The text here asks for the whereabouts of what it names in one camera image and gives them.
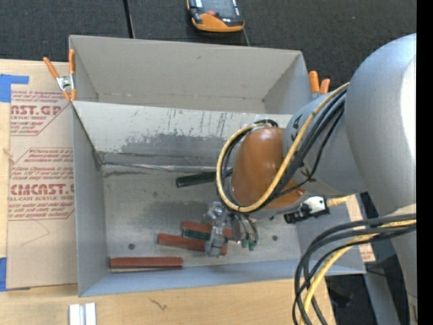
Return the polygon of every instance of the gray box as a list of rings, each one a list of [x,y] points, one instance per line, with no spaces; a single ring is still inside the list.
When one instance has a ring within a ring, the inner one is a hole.
[[[271,118],[285,127],[312,100],[302,54],[83,36],[71,36],[70,48],[80,296],[291,278],[317,234],[350,220],[345,207],[298,225],[260,219],[254,251],[230,242],[219,258],[156,244],[158,233],[179,234],[182,221],[201,221],[218,200],[213,183],[177,188],[177,177],[214,170],[245,124]],[[185,267],[110,272],[109,258],[122,256],[179,256]],[[357,249],[329,271],[362,272]]]

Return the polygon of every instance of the blue tape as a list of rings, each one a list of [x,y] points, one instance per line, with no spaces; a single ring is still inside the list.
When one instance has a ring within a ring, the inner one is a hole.
[[[6,258],[0,258],[0,292],[6,291]]]
[[[11,102],[13,84],[28,84],[28,76],[0,74],[0,102]]]

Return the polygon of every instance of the yellow cable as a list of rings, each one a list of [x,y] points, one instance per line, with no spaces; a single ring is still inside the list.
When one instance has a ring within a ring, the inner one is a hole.
[[[287,166],[289,164],[289,162],[291,161],[293,155],[295,154],[295,151],[301,141],[301,139],[303,138],[306,130],[308,129],[309,125],[311,124],[311,122],[313,121],[313,119],[316,117],[317,113],[319,113],[324,107],[325,105],[332,100],[335,96],[337,96],[339,93],[341,93],[343,90],[345,90],[348,87],[349,83],[346,83],[344,85],[342,85],[341,87],[337,88],[336,90],[334,90],[333,92],[331,92],[317,107],[316,109],[313,110],[313,112],[310,114],[310,116],[307,118],[307,120],[305,121],[305,123],[303,124],[303,126],[301,127],[301,129],[298,132],[298,135],[296,136],[296,139],[293,141],[293,144],[291,145],[286,157],[284,158],[278,172],[277,175],[275,176],[275,178],[273,179],[271,185],[268,187],[268,189],[266,190],[266,192],[262,195],[262,197],[260,197],[254,204],[251,204],[250,206],[246,206],[246,207],[241,207],[241,206],[237,206],[236,204],[232,203],[230,201],[230,199],[228,199],[228,197],[225,195],[224,193],[224,189],[223,189],[223,183],[222,183],[222,179],[221,179],[221,166],[223,164],[223,159],[224,156],[226,154],[226,151],[228,149],[228,147],[230,146],[230,143],[237,137],[239,136],[241,133],[247,131],[247,130],[251,130],[254,128],[253,126],[247,126],[244,127],[243,129],[239,130],[237,133],[235,133],[224,145],[223,149],[221,150],[221,153],[218,157],[218,162],[217,162],[217,172],[216,172],[216,187],[218,189],[218,193],[219,196],[221,197],[221,199],[223,200],[223,202],[225,203],[225,205],[227,205],[230,209],[233,209],[234,211],[238,211],[238,212],[243,212],[243,213],[249,213],[252,212],[254,210],[256,210],[258,207],[260,207],[272,194],[272,192],[274,191],[275,187],[279,184],[279,182],[281,181],[281,178],[283,177],[283,174],[285,173],[285,171],[287,170]]]
[[[338,206],[339,204],[342,204],[343,202],[346,202],[350,197],[351,197],[351,195],[344,196],[344,197],[341,197],[341,198],[328,198],[326,200],[326,206],[327,207]]]
[[[416,222],[417,222],[416,219],[406,220],[406,221],[396,221],[394,223],[388,223],[388,224],[381,225],[380,228],[384,228],[384,227],[389,228],[389,227],[394,227],[394,226],[411,225],[411,224],[414,224]],[[352,240],[349,240],[348,243],[360,242],[360,241],[366,240],[368,238],[371,238],[371,237],[377,236],[377,235],[378,234],[366,234],[366,235],[362,235],[362,236],[357,236],[357,237],[354,237]],[[327,258],[325,263],[322,265],[320,270],[317,272],[317,275],[313,278],[313,281],[311,282],[311,285],[310,285],[310,287],[309,287],[309,289],[305,295],[305,298],[304,298],[303,304],[304,304],[305,312],[308,312],[309,307],[310,307],[310,303],[311,303],[311,299],[313,298],[314,292],[317,289],[320,281],[323,279],[326,272],[350,248],[352,248],[352,247],[347,246],[347,247],[341,248],[338,251],[331,254]],[[304,325],[304,320],[302,318],[300,319],[299,324]]]

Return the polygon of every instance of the dark gray floor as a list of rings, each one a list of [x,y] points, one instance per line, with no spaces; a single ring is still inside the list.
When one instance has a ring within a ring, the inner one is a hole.
[[[249,45],[301,50],[307,70],[330,78],[331,88],[349,81],[377,48],[417,31],[417,0],[238,1]],[[197,33],[185,19],[185,0],[129,0],[129,7],[139,39],[248,46],[242,33]],[[65,61],[71,34],[128,37],[122,0],[0,0],[0,26],[6,59]],[[340,284],[356,299],[336,310],[339,324],[374,324],[360,279]]]

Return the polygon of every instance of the black stand pole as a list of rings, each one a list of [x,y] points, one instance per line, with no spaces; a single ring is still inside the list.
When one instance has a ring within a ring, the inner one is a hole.
[[[124,14],[127,17],[129,38],[135,39],[135,33],[134,33],[134,29],[133,29],[133,21],[131,19],[131,14],[129,13],[128,0],[123,0],[123,7],[124,7]]]

